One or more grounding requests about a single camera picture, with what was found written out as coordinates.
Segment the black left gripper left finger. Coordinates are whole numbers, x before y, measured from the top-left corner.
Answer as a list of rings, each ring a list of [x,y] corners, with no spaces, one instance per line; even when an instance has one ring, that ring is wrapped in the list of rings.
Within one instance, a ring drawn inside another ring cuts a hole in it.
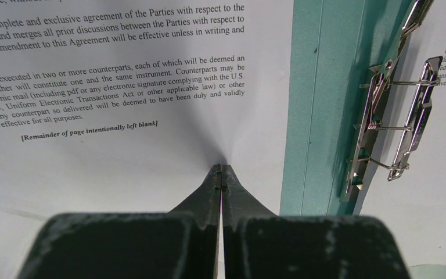
[[[167,213],[63,213],[39,231],[19,278],[216,278],[222,167]]]

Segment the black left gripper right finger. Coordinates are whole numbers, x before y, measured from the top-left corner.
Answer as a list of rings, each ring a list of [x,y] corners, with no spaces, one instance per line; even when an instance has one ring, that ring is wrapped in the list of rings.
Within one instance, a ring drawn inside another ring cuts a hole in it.
[[[221,169],[226,278],[408,278],[388,228],[369,216],[277,216]]]

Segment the printed white paper sheet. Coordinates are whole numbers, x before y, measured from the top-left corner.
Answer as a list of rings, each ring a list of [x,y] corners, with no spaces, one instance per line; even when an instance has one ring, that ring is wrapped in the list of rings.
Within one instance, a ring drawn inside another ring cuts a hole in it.
[[[229,164],[279,212],[292,1],[0,1],[0,278],[65,212],[163,212]]]

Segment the white paper sheet stack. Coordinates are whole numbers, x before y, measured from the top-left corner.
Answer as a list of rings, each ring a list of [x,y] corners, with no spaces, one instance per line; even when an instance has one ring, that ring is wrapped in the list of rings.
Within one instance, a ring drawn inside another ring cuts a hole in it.
[[[355,212],[375,216],[394,234],[409,266],[446,265],[446,1],[434,1],[409,37],[395,79],[415,81],[424,62],[442,56],[440,85],[410,168],[389,181],[389,171],[372,164],[371,179]]]

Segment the metal folder clip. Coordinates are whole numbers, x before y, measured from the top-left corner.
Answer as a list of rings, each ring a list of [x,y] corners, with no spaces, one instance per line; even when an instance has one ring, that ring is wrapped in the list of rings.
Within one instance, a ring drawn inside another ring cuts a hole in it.
[[[367,84],[361,103],[360,122],[354,125],[355,146],[346,164],[346,182],[340,190],[342,202],[353,202],[369,181],[368,168],[372,165],[388,171],[388,181],[400,178],[409,169],[408,159],[417,150],[432,109],[431,95],[440,85],[442,56],[427,58],[419,78],[401,81],[396,73],[407,60],[407,43],[422,25],[433,1],[411,1],[403,14],[394,41],[381,64],[370,67],[373,76]],[[379,135],[400,133],[400,140],[391,162],[375,158]]]

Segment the teal plastic folder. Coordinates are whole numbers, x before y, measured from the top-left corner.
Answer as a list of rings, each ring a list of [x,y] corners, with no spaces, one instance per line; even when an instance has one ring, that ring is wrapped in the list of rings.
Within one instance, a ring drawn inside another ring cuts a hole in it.
[[[342,201],[372,66],[391,57],[412,1],[295,1],[280,213],[350,214]]]

